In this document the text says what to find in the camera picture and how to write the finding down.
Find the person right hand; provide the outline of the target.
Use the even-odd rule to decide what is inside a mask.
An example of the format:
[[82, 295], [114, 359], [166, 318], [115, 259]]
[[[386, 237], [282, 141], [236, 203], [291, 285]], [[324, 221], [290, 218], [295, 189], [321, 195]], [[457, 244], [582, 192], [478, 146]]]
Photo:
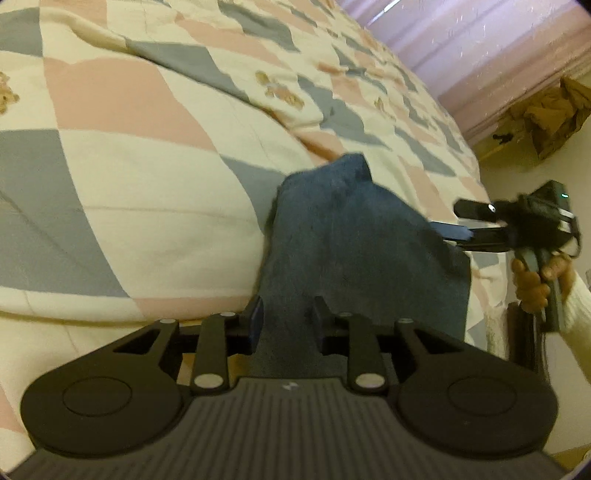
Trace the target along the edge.
[[511, 270], [516, 297], [528, 314], [540, 313], [547, 307], [551, 281], [559, 282], [562, 300], [566, 301], [576, 279], [572, 258], [567, 254], [555, 255], [542, 268], [542, 274], [528, 271], [525, 264], [516, 258], [512, 260]]

